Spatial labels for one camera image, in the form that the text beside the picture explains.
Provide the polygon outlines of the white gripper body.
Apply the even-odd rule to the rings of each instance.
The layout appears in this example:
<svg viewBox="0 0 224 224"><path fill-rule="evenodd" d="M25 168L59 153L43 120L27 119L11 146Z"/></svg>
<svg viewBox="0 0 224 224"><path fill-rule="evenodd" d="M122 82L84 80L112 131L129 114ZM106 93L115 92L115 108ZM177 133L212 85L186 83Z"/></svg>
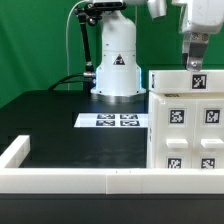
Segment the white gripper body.
<svg viewBox="0 0 224 224"><path fill-rule="evenodd" d="M224 24L224 0L178 0L180 32L218 34Z"/></svg>

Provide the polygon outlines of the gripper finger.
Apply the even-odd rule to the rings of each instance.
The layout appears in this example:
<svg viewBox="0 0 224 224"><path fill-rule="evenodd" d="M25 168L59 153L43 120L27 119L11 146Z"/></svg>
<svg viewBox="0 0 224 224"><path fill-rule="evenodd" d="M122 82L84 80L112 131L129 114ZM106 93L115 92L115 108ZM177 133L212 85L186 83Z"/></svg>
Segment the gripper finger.
<svg viewBox="0 0 224 224"><path fill-rule="evenodd" d="M189 47L190 47L190 34L185 33L183 35L183 43L182 43L182 64L188 64Z"/></svg>
<svg viewBox="0 0 224 224"><path fill-rule="evenodd" d="M203 59L209 43L210 35L207 33L190 34L189 61L185 67L189 71L200 71L203 65Z"/></svg>

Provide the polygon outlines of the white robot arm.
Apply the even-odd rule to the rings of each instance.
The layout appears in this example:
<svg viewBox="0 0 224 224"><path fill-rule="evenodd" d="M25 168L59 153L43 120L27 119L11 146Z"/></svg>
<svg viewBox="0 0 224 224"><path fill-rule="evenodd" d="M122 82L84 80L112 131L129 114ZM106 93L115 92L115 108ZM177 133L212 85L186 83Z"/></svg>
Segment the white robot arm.
<svg viewBox="0 0 224 224"><path fill-rule="evenodd" d="M199 71L212 34L224 25L224 0L172 0L181 8L179 32L184 35L182 63ZM166 15L166 0L89 0L102 15L102 61L91 94L109 102L130 101L146 93L136 62L136 26L122 15L129 5L146 5L152 18Z"/></svg>

